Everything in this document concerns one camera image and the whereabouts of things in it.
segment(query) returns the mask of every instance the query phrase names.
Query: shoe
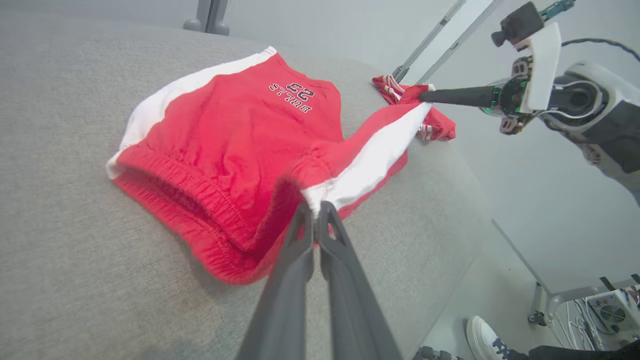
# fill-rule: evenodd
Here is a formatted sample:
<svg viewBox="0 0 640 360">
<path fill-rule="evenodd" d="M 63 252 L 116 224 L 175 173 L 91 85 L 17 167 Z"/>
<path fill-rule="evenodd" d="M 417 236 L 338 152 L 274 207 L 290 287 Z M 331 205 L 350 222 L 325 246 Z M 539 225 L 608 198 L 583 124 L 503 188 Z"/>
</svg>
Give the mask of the shoe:
<svg viewBox="0 0 640 360">
<path fill-rule="evenodd" d="M 511 350 L 480 316 L 467 322 L 467 341 L 476 360 L 511 360 Z"/>
</svg>

